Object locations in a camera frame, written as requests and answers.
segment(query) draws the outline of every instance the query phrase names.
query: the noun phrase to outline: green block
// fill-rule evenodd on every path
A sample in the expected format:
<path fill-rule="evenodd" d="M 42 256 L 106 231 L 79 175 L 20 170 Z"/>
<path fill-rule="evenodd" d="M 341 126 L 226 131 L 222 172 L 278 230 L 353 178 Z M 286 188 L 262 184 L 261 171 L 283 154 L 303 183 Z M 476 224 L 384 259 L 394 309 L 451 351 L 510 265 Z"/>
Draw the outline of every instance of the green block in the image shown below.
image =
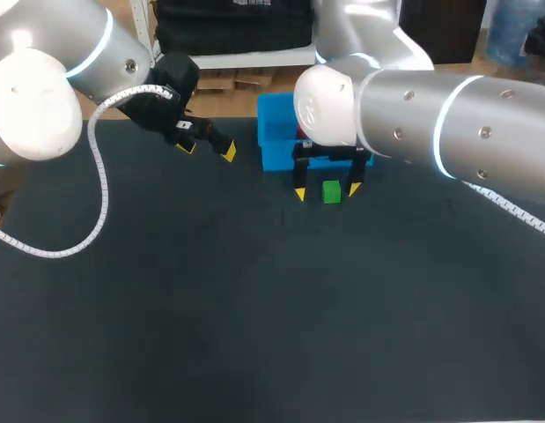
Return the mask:
<path fill-rule="evenodd" d="M 323 203 L 339 204 L 342 199 L 341 183 L 339 181 L 323 182 Z"/>

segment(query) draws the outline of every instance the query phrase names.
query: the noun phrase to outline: black table surface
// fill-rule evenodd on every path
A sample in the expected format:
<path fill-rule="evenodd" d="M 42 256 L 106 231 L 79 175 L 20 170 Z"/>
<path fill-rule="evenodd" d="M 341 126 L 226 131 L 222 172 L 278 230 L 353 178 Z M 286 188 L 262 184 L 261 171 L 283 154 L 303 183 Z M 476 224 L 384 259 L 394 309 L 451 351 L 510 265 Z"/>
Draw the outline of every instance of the black table surface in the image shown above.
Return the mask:
<path fill-rule="evenodd" d="M 60 261 L 0 243 L 0 423 L 545 419 L 545 236 L 379 160 L 356 197 L 102 122 L 107 226 Z M 533 208 L 545 219 L 545 208 Z M 4 229 L 68 248 L 99 212 L 85 140 L 34 165 Z"/>

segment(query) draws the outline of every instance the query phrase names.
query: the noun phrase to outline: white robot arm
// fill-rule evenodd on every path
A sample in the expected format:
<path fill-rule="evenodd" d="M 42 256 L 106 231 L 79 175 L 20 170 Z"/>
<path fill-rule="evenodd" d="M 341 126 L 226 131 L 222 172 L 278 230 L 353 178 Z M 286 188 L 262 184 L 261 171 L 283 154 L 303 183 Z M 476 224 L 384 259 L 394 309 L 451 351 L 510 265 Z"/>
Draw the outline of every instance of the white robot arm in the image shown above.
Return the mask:
<path fill-rule="evenodd" d="M 303 131 L 545 203 L 545 87 L 434 72 L 394 11 L 389 0 L 323 0 L 322 64 L 295 90 Z"/>
<path fill-rule="evenodd" d="M 72 148 L 82 129 L 72 87 L 100 103 L 141 85 L 150 67 L 95 1 L 0 0 L 0 167 Z"/>
<path fill-rule="evenodd" d="M 100 104 L 139 85 L 161 85 L 172 99 L 138 95 L 116 104 L 131 120 L 187 152 L 206 140 L 231 161 L 232 140 L 185 115 L 198 78 L 178 53 L 152 68 L 147 49 L 97 0 L 0 0 L 0 167 L 70 150 L 82 129 L 72 88 Z"/>

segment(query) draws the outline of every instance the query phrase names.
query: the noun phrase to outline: white shelf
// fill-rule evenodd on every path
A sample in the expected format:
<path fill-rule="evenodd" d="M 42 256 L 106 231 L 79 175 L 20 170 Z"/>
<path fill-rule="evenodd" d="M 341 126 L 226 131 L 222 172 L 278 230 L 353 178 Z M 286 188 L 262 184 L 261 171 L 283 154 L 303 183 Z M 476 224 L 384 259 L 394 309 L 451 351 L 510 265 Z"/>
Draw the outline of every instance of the white shelf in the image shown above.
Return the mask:
<path fill-rule="evenodd" d="M 158 41 L 154 51 L 159 52 Z M 315 64 L 315 45 L 291 50 L 245 53 L 242 55 L 194 56 L 200 69 L 272 68 Z"/>

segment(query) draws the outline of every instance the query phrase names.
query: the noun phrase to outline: blue bin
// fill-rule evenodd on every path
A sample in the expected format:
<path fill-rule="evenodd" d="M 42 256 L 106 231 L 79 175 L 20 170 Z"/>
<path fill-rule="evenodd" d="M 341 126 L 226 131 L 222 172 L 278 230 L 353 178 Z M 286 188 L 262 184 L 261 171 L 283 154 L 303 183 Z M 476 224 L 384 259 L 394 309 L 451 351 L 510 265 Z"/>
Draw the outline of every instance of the blue bin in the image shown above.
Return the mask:
<path fill-rule="evenodd" d="M 258 145 L 265 172 L 293 169 L 291 153 L 296 143 L 298 119 L 293 108 L 293 93 L 263 94 L 258 98 Z M 309 160 L 310 169 L 347 168 L 351 161 Z M 368 166 L 373 164 L 373 157 Z"/>

